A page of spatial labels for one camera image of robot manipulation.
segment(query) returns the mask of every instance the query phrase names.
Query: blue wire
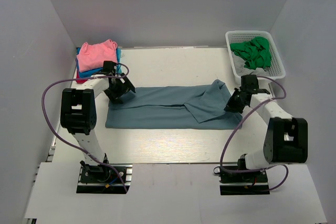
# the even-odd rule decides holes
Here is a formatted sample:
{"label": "blue wire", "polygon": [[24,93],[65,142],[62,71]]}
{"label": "blue wire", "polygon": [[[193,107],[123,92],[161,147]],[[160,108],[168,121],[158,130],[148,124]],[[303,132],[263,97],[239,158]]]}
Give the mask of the blue wire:
{"label": "blue wire", "polygon": [[118,177],[115,178],[114,180],[112,180],[112,182],[110,182],[109,185],[111,186],[117,179],[118,179]]}

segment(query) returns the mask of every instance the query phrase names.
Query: stack of folded clothes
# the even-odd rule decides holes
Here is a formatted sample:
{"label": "stack of folded clothes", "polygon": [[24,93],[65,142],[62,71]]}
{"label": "stack of folded clothes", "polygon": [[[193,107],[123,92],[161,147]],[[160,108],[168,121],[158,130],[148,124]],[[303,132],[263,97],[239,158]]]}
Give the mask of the stack of folded clothes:
{"label": "stack of folded clothes", "polygon": [[[100,43],[89,45],[85,42],[81,48],[77,48],[76,67],[77,78],[90,77],[94,73],[100,71],[105,60],[120,62],[121,49],[118,44],[111,39]],[[117,73],[120,73],[120,66],[117,68]]]}

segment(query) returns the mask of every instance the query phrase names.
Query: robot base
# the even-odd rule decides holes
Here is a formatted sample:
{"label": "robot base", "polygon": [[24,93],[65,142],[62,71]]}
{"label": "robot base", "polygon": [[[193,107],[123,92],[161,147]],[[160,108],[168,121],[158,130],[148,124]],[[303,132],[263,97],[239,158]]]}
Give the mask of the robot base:
{"label": "robot base", "polygon": [[[238,169],[238,166],[224,166],[227,169]],[[221,177],[220,195],[266,195],[269,194],[266,172],[229,174],[223,171]]]}
{"label": "robot base", "polygon": [[[125,182],[127,190],[131,186],[132,180],[132,165],[113,165],[119,172],[122,179]],[[117,175],[114,171],[111,171],[109,177],[98,178],[97,174],[91,174],[80,169],[77,190],[78,194],[125,194],[125,189],[120,180],[117,179]]]}

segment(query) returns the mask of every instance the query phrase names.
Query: pink cloth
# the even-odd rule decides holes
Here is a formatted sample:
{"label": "pink cloth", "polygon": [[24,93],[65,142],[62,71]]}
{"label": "pink cloth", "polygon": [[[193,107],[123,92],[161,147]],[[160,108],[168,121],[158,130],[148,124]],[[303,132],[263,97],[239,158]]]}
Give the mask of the pink cloth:
{"label": "pink cloth", "polygon": [[105,60],[117,62],[117,54],[115,52],[117,47],[118,44],[111,39],[94,45],[89,45],[85,42],[79,54],[77,54],[79,71],[85,72],[95,68],[102,68]]}

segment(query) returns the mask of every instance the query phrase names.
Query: gray wall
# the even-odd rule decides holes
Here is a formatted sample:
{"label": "gray wall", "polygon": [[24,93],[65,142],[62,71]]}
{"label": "gray wall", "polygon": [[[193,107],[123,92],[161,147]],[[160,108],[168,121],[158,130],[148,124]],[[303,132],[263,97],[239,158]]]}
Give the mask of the gray wall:
{"label": "gray wall", "polygon": [[76,46],[224,45],[233,29],[269,31],[286,0],[51,0]]}
{"label": "gray wall", "polygon": [[336,0],[287,0],[271,30],[283,58],[281,103],[309,124],[308,167],[329,223],[336,223]]}
{"label": "gray wall", "polygon": [[[50,0],[0,0],[0,223],[21,223],[52,135],[41,94],[69,77],[75,48]],[[47,97],[55,125],[62,86]]]}

